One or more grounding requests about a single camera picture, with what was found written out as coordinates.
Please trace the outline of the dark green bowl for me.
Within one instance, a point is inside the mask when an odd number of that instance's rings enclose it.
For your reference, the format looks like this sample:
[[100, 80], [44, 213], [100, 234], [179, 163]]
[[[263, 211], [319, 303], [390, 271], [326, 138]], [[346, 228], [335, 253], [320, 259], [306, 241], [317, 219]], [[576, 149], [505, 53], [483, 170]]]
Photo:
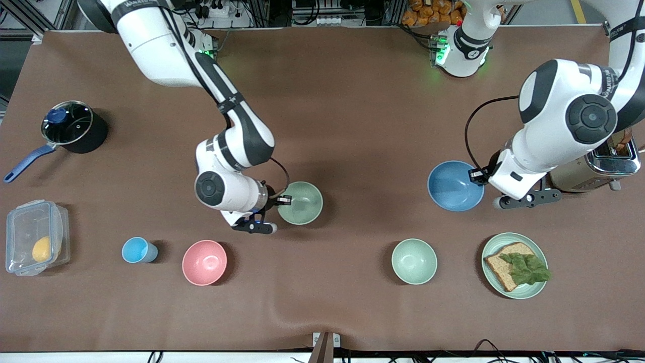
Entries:
[[324, 200], [320, 190], [311, 183], [290, 183], [284, 194], [292, 197], [290, 205], [279, 205], [277, 211], [284, 221], [293, 225], [306, 225], [320, 216]]

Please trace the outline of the blue bowl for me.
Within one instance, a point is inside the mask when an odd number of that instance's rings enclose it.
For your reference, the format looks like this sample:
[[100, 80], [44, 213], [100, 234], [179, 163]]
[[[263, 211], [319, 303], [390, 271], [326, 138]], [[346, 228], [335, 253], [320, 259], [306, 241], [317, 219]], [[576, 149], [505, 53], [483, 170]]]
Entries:
[[485, 188], [471, 182], [469, 172], [474, 167], [459, 160], [445, 161], [433, 168], [427, 180], [431, 199], [442, 209], [465, 212], [483, 199]]

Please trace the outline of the pink bowl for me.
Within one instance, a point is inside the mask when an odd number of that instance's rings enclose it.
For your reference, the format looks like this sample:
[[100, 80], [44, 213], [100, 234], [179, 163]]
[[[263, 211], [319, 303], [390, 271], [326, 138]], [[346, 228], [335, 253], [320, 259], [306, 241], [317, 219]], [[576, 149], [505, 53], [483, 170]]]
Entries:
[[227, 253], [219, 242], [201, 240], [184, 253], [182, 273], [191, 284], [207, 286], [223, 276], [227, 264]]

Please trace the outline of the pale green bowl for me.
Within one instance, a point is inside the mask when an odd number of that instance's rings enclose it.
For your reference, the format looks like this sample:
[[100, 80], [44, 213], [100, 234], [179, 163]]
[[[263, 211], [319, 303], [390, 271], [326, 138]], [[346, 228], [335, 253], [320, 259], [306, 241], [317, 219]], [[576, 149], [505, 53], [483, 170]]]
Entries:
[[421, 239], [409, 238], [395, 246], [391, 265], [402, 282], [421, 285], [429, 282], [437, 273], [438, 259], [428, 243]]

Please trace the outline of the brown bread slice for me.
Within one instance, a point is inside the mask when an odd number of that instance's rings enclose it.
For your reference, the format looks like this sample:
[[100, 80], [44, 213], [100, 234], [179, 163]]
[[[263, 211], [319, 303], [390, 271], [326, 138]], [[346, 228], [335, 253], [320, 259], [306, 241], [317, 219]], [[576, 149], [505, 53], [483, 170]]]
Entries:
[[512, 292], [518, 287], [518, 284], [514, 282], [510, 274], [511, 263], [504, 261], [501, 257], [502, 254], [511, 253], [529, 255], [532, 257], [535, 256], [534, 250], [532, 250], [528, 245], [522, 242], [514, 242], [513, 244], [502, 247], [497, 251], [497, 253], [484, 258], [486, 266], [491, 269], [506, 292]]

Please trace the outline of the green lettuce leaf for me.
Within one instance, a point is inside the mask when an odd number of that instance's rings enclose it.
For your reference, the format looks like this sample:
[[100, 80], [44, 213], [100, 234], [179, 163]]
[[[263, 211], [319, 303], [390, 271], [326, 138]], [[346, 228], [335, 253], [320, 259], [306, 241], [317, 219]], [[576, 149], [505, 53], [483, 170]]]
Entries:
[[510, 264], [509, 275], [516, 285], [534, 285], [551, 279], [551, 271], [535, 255], [509, 253], [500, 254], [499, 257]]

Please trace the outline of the green plate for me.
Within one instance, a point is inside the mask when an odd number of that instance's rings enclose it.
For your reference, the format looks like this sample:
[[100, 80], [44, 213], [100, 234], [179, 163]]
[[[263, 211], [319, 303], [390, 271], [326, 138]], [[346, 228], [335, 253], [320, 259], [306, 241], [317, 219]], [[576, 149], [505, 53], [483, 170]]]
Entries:
[[513, 291], [506, 291], [502, 282], [497, 278], [493, 269], [486, 262], [487, 257], [491, 257], [499, 253], [504, 247], [510, 246], [515, 242], [524, 243], [534, 253], [539, 261], [548, 266], [548, 262], [541, 248], [532, 241], [529, 237], [523, 236], [519, 233], [504, 232], [491, 237], [482, 248], [481, 266], [482, 273], [484, 274], [488, 284], [499, 294], [511, 299], [528, 299], [539, 294], [544, 289], [546, 282], [536, 282], [533, 285], [521, 284]]

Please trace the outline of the light blue cup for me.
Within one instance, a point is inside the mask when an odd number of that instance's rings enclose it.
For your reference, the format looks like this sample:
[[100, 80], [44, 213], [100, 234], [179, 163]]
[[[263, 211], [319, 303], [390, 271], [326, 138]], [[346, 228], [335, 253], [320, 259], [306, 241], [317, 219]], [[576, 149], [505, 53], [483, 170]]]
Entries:
[[143, 237], [131, 237], [121, 249], [121, 256], [125, 262], [150, 263], [158, 256], [158, 248]]

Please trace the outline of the brown table cover mat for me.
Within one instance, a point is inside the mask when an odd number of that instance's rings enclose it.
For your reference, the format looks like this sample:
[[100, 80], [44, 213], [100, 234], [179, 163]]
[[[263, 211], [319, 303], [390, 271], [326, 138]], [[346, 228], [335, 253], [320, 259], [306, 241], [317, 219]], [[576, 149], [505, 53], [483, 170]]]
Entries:
[[[277, 350], [314, 332], [350, 350], [645, 350], [645, 170], [557, 203], [501, 211], [491, 187], [466, 212], [429, 197], [433, 168], [469, 161], [463, 131], [481, 103], [518, 93], [543, 62], [608, 63], [602, 27], [504, 27], [472, 77], [429, 64], [397, 28], [232, 31], [218, 62], [276, 138], [292, 180], [317, 186], [324, 209], [263, 236], [230, 229], [194, 193], [195, 149], [224, 127], [201, 89], [148, 81], [122, 40], [50, 32], [30, 47], [0, 125], [0, 351]], [[60, 147], [12, 183], [3, 177], [46, 143], [41, 122], [64, 101], [107, 122], [95, 151]], [[69, 214], [71, 259], [35, 276], [6, 271], [7, 216], [35, 200]], [[493, 236], [529, 237], [551, 279], [511, 299], [482, 273]], [[131, 264], [124, 243], [158, 248]], [[395, 246], [428, 243], [438, 270], [409, 285]], [[182, 273], [201, 240], [227, 253], [207, 286]]]

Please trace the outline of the white power strip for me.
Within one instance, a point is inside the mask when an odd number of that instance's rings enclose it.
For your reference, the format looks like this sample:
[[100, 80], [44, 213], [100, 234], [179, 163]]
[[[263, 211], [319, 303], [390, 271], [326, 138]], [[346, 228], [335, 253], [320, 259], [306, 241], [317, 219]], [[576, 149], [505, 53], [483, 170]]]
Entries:
[[198, 0], [191, 19], [200, 28], [251, 28], [255, 25], [242, 0]]
[[343, 16], [341, 15], [322, 15], [317, 16], [313, 21], [302, 27], [341, 27], [343, 26]]

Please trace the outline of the glass lid with blue knob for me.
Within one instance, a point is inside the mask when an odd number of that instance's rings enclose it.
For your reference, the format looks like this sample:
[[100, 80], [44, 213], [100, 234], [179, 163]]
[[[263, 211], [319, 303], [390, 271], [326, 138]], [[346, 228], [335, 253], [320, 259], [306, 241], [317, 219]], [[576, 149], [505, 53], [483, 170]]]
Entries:
[[43, 137], [52, 143], [73, 143], [89, 130], [94, 114], [80, 101], [62, 102], [47, 112], [41, 124]]

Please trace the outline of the yellow lemon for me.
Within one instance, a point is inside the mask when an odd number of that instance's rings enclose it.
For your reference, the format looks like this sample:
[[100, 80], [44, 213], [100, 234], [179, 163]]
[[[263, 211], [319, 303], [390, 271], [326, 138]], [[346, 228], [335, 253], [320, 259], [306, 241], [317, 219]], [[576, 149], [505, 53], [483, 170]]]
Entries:
[[37, 263], [43, 263], [51, 258], [51, 241], [49, 236], [41, 237], [32, 249], [32, 258]]

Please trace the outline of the orange snack bag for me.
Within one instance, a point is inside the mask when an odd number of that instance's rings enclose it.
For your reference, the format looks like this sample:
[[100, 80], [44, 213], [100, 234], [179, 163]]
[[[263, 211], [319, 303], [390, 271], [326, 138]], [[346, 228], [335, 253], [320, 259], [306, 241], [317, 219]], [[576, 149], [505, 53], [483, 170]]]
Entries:
[[461, 0], [408, 0], [408, 9], [404, 11], [401, 23], [408, 27], [438, 22], [461, 25], [467, 11]]

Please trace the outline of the clear plastic lidded container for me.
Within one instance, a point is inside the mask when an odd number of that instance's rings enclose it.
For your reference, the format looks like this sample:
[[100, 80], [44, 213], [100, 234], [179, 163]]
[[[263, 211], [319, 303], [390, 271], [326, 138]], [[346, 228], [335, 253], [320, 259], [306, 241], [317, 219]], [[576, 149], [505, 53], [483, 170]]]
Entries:
[[[32, 249], [41, 237], [49, 236], [51, 258], [37, 263]], [[35, 276], [71, 259], [69, 214], [67, 209], [46, 200], [35, 200], [9, 212], [7, 216], [6, 271], [20, 277]]]

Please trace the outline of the metal table bracket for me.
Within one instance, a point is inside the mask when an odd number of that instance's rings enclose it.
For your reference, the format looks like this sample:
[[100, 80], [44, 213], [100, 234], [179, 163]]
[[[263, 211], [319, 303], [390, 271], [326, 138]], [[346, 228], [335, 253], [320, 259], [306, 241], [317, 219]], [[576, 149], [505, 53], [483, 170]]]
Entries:
[[341, 336], [338, 333], [315, 332], [308, 363], [334, 363], [334, 349], [340, 347]]

